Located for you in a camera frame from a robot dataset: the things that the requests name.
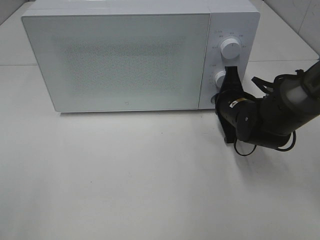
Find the microwave glass window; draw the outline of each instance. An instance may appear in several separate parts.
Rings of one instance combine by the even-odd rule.
[[[198,108],[208,14],[23,21],[59,112]]]

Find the tile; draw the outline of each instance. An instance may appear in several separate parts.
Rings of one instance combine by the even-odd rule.
[[[320,0],[312,0],[299,31],[300,36],[320,53]]]
[[[0,25],[0,65],[37,64],[21,15],[32,4],[27,2]]]
[[[263,3],[249,61],[317,60],[319,55]]]
[[[265,0],[265,2],[297,33],[311,0]]]
[[[313,63],[250,62],[244,83]],[[0,76],[1,239],[319,238],[320,119],[243,158],[213,111],[58,114],[38,66]]]

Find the black cable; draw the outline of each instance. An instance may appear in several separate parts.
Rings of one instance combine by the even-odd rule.
[[[249,156],[249,155],[252,154],[252,153],[256,150],[256,148],[257,148],[257,145],[254,145],[253,150],[252,150],[250,153],[248,153],[248,154],[241,154],[241,153],[238,151],[238,149],[237,149],[237,141],[238,141],[238,138],[235,138],[235,139],[234,139],[234,142],[233,142],[233,147],[234,147],[235,152],[236,152],[237,154],[239,154],[240,156],[242,156],[242,157]]]
[[[265,80],[262,80],[261,78],[258,77],[253,77],[251,81],[265,94],[271,94],[272,92],[268,90],[267,88],[274,88],[274,84],[272,82],[268,82]]]
[[[288,152],[289,150],[293,149],[296,144],[296,140],[297,140],[296,131],[294,131],[292,134],[293,134],[292,143],[288,148],[285,148],[285,149],[276,148],[275,150],[280,151],[280,152]]]

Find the microwave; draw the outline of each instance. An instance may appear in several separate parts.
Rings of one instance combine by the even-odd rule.
[[[244,77],[260,14],[248,0],[36,0],[21,17],[54,109],[214,109]]]

